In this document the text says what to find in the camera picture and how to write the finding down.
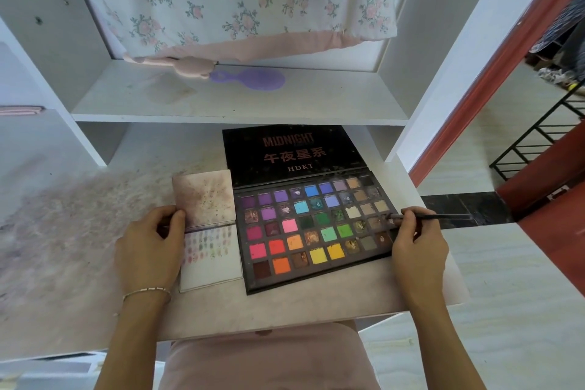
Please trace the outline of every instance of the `silver bracelet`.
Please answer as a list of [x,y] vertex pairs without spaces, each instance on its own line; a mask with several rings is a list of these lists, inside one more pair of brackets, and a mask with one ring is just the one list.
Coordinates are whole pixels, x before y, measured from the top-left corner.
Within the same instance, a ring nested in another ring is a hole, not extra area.
[[171,300],[172,296],[171,296],[171,292],[169,290],[167,290],[163,287],[148,287],[148,288],[141,288],[140,290],[135,290],[133,292],[128,293],[127,295],[124,295],[122,297],[122,302],[124,302],[128,296],[135,295],[136,293],[153,292],[153,291],[165,292],[166,294],[168,294],[168,299]]

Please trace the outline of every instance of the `black floor tile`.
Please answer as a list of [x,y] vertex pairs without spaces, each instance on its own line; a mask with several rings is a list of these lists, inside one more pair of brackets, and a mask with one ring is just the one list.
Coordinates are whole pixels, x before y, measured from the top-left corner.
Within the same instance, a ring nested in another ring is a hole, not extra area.
[[[422,196],[426,207],[436,213],[469,213],[465,205],[457,197],[457,194],[437,194],[434,196]],[[474,220],[440,220],[441,230],[460,229],[464,227],[477,227]]]
[[457,194],[463,205],[473,215],[479,225],[507,224],[514,222],[508,207],[498,193]]

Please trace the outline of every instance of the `eyeshadow palette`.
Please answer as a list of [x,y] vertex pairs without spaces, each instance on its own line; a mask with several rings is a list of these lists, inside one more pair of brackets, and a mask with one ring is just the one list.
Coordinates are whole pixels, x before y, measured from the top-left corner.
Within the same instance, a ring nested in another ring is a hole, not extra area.
[[391,255],[394,206],[340,126],[223,130],[247,294]]
[[236,192],[248,294],[389,256],[395,212],[368,170]]

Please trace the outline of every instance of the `desk surface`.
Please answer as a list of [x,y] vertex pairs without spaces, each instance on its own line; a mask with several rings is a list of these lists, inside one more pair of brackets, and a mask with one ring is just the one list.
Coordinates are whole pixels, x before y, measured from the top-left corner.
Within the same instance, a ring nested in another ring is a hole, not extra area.
[[[105,169],[66,133],[57,145],[58,128],[21,135],[0,171],[0,360],[107,348],[122,295],[115,239],[147,209],[173,202],[173,174],[226,168],[222,125],[134,124]],[[397,208],[422,204],[400,161],[384,163],[366,127],[346,130]],[[443,292],[450,305],[469,298],[450,255]],[[160,340],[404,310],[386,258],[252,296],[243,279],[175,292]]]

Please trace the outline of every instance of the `left hand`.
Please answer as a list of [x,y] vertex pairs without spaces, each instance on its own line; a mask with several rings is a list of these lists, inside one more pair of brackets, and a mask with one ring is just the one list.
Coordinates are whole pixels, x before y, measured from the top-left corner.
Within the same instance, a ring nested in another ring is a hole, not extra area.
[[[156,232],[164,217],[172,216],[166,239]],[[114,264],[123,293],[149,287],[171,290],[183,260],[185,212],[174,205],[158,207],[131,222],[116,241]]]

